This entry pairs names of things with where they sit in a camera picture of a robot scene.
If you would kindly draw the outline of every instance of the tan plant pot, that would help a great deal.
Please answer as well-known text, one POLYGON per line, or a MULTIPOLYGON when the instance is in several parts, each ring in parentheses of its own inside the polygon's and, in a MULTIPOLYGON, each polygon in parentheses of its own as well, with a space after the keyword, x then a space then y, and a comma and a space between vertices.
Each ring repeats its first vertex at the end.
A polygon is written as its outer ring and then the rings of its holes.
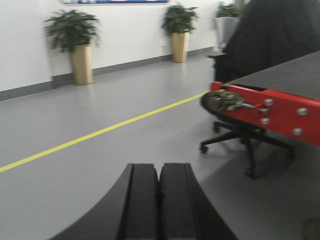
POLYGON ((171 34, 172 60, 175 63, 187 61, 187 51, 189 42, 189 32, 171 34))
POLYGON ((77 45, 75 51, 70 54, 71 65, 76 85, 91 84, 93 80, 91 47, 87 45, 77 45))

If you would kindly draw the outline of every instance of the dark fabric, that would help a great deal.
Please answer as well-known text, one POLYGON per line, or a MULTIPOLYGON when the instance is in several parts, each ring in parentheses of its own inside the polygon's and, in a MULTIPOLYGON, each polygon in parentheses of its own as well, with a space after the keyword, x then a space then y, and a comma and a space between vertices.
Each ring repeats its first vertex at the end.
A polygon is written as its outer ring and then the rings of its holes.
POLYGON ((319 0, 251 0, 215 68, 233 80, 319 50, 319 0))

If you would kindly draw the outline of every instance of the white wall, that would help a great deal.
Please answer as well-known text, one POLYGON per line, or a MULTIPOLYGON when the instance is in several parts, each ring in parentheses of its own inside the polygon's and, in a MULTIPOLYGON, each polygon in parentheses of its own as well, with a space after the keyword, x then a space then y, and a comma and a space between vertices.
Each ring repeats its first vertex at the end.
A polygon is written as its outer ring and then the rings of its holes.
POLYGON ((0 16, 0 91, 51 81, 38 0, 0 0, 0 16))
MULTIPOLYGON (((168 3, 63 4, 61 0, 0 0, 0 91, 50 81, 71 73, 69 56, 49 49, 44 20, 59 9, 78 9, 101 22, 99 47, 92 46, 93 68, 171 54, 169 38, 161 29, 168 3)), ((218 0, 180 0, 198 7, 200 19, 189 38, 189 51, 216 45, 213 18, 218 0)))
MULTIPOLYGON (((161 29, 162 19, 170 0, 165 4, 62 4, 57 0, 45 0, 45 16, 58 9, 78 9, 97 16, 101 20, 100 47, 92 47, 93 68, 101 68, 132 61, 171 54, 169 38, 161 29)), ((212 19, 218 0, 180 0, 186 7, 198 7, 201 17, 195 22, 197 28, 189 38, 189 51, 212 47, 216 37, 212 19)), ((68 54, 50 51, 53 75, 71 73, 68 54)))

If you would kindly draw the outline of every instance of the yellow tape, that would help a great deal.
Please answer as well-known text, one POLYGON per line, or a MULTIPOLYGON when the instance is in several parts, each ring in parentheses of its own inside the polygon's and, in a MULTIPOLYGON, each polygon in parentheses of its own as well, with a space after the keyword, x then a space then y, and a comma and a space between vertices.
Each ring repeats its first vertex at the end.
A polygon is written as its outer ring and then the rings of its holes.
POLYGON ((82 136, 82 137, 77 138, 77 139, 75 139, 75 140, 68 141, 68 142, 66 142, 66 143, 64 143, 64 144, 61 144, 61 145, 59 145, 59 146, 55 146, 55 147, 53 147, 53 148, 50 148, 50 149, 45 150, 45 151, 43 151, 43 152, 40 152, 40 153, 37 153, 37 154, 35 154, 35 155, 29 156, 29 157, 24 158, 24 159, 22 159, 22 160, 19 160, 19 161, 13 162, 13 163, 11 163, 11 164, 5 165, 5 166, 3 166, 3 167, 0 167, 0 173, 1 173, 1 172, 4 172, 4 171, 6 171, 6 170, 9 170, 9 169, 18 167, 18 166, 20 166, 20 165, 22 165, 22 164, 26 164, 26 163, 28 163, 28 162, 30 162, 30 161, 33 161, 33 160, 38 159, 38 158, 41 158, 41 157, 43 157, 43 156, 52 154, 52 153, 54 153, 54 152, 56 152, 56 151, 59 151, 59 150, 61 150, 61 149, 70 147, 70 146, 72 146, 72 145, 74 145, 74 144, 77 144, 77 143, 80 143, 80 142, 82 142, 82 141, 84 141, 84 140, 91 139, 91 138, 96 137, 96 136, 98 136, 98 135, 104 134, 104 133, 106 133, 106 132, 108 132, 108 131, 111 131, 111 130, 113 130, 113 129, 116 129, 116 128, 119 128, 119 127, 121 127, 121 126, 130 124, 130 123, 133 123, 133 122, 135 122, 135 121, 138 121, 138 120, 140 120, 140 119, 149 117, 149 116, 151 116, 151 115, 160 113, 160 112, 162 112, 162 111, 164 111, 164 110, 171 109, 171 108, 173 108, 173 107, 176 107, 176 106, 178 106, 178 105, 184 104, 184 103, 189 102, 189 101, 191 101, 191 100, 200 98, 200 97, 201 97, 203 94, 205 94, 205 93, 206 93, 206 92, 201 93, 201 94, 198 94, 198 95, 195 95, 195 96, 192 96, 192 97, 189 97, 189 98, 186 98, 186 99, 181 100, 181 101, 178 101, 178 102, 176 102, 176 103, 173 103, 173 104, 170 104, 170 105, 161 107, 161 108, 159 108, 159 109, 157 109, 157 110, 153 110, 153 111, 147 112, 147 113, 142 114, 142 115, 140 115, 140 116, 133 117, 133 118, 131 118, 131 119, 129 119, 129 120, 122 121, 122 122, 120 122, 120 123, 117 123, 117 124, 115 124, 115 125, 112 125, 112 126, 109 126, 109 127, 107 127, 107 128, 101 129, 101 130, 99 130, 99 131, 93 132, 93 133, 88 134, 88 135, 86 135, 86 136, 82 136))

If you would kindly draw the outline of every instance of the picture frame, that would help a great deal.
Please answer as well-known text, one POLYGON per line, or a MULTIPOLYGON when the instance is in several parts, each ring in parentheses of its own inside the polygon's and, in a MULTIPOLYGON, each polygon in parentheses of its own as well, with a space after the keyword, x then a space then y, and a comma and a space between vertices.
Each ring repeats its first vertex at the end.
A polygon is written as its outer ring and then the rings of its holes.
POLYGON ((156 4, 169 0, 63 0, 65 4, 156 4))

